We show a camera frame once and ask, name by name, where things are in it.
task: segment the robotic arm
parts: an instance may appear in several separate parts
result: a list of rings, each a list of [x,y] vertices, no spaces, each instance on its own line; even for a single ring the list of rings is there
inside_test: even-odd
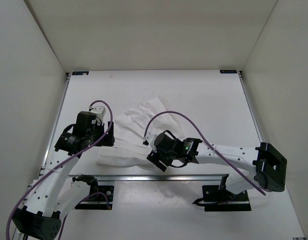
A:
[[[273,192],[283,192],[287,160],[269,143],[262,142],[259,147],[232,147],[212,144],[213,149],[202,143],[198,138],[177,139],[166,130],[159,135],[148,132],[144,144],[150,145],[152,151],[147,159],[163,172],[167,167],[180,168],[189,163],[228,165],[220,158],[222,154],[236,168],[249,172],[246,177],[263,189]],[[174,160],[183,164],[174,166]],[[237,195],[253,186],[239,174],[227,174],[219,186],[220,194]]]
[[[81,111],[77,115],[75,124],[64,129],[55,145],[55,151],[63,150],[70,156],[76,156],[57,170],[54,168],[62,161],[49,159],[44,173],[49,176],[29,194],[23,208],[17,208],[13,214],[12,220],[21,233],[40,240],[53,240],[68,213],[82,199],[98,192],[96,178],[80,175],[73,179],[74,183],[70,189],[59,196],[70,171],[81,157],[78,153],[96,143],[105,133],[104,115],[103,106],[90,107],[89,111]],[[114,127],[111,125],[107,134],[95,146],[112,147],[114,141]]]

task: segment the purple cable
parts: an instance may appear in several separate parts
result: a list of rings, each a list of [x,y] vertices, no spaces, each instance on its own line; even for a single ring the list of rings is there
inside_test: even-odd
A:
[[[95,145],[97,145],[105,136],[106,134],[110,131],[112,125],[113,125],[113,113],[112,110],[110,108],[110,106],[103,100],[96,100],[94,102],[92,102],[90,104],[90,106],[93,106],[95,103],[103,103],[105,104],[105,106],[108,108],[109,111],[109,115],[110,115],[110,120],[109,120],[109,125],[108,128],[106,129],[106,131],[104,132],[104,134],[98,139],[96,140],[93,144],[91,144],[90,146],[88,146],[87,148],[79,151],[78,153],[70,156],[68,159],[66,159],[65,161],[61,162],[59,165],[55,166],[53,168],[53,170],[57,170],[59,169],[61,166],[63,166],[64,164],[68,163],[69,161],[71,161],[73,158],[81,155],[82,153],[86,152],[87,150],[91,149],[92,147],[94,147]],[[19,199],[19,201],[16,203],[16,205],[14,206],[12,212],[10,213],[8,220],[7,220],[7,224],[6,224],[6,230],[5,230],[5,237],[6,240],[11,240],[10,238],[10,225],[12,222],[12,218],[13,215],[16,211],[16,209],[19,207],[19,205],[22,203],[22,201],[26,198],[26,196],[33,190],[35,189],[41,182],[43,182],[46,178],[48,178],[52,173],[54,173],[53,170],[50,170],[47,174],[45,174],[44,176],[42,176],[35,184],[33,184],[33,186],[31,186],[25,193],[24,195]]]
[[[261,194],[266,196],[265,192],[262,191],[260,187],[258,187],[254,182],[252,182],[247,176],[245,176],[236,166],[234,166],[233,163],[231,163],[225,156],[222,155],[218,150],[214,149],[214,147],[207,141],[207,139],[204,137],[203,133],[199,130],[199,128],[195,125],[195,123],[189,119],[187,116],[184,114],[177,112],[177,111],[162,111],[158,114],[156,114],[147,124],[146,129],[145,129],[145,134],[144,137],[146,137],[146,134],[148,132],[150,124],[153,122],[154,119],[156,119],[158,116],[162,114],[177,114],[180,115],[181,117],[185,118],[187,121],[189,121],[193,127],[196,129],[198,134],[201,136],[203,141],[206,143],[207,146],[209,146],[210,149],[212,149],[221,159],[223,159],[228,165],[230,165],[239,175],[241,175],[242,178],[244,178],[249,184],[251,184],[257,191],[259,191]]]
[[[109,204],[109,200],[108,200],[108,196],[106,196],[103,192],[95,192],[95,193],[92,193],[91,195],[85,197],[82,201],[80,201],[78,204],[80,204],[81,202],[84,202],[85,200],[89,199],[90,197],[93,197],[94,195],[99,195],[101,194],[104,198],[105,198],[105,201],[106,201],[106,205],[107,205],[107,209],[110,209],[110,204]],[[57,240],[61,240],[61,237],[62,237],[62,234],[63,234],[63,230],[64,230],[64,226],[65,226],[65,221],[66,221],[66,218],[68,216],[66,215],[63,219],[63,222],[62,222],[62,226],[60,227],[60,230],[59,230],[59,235],[58,235],[58,239]]]

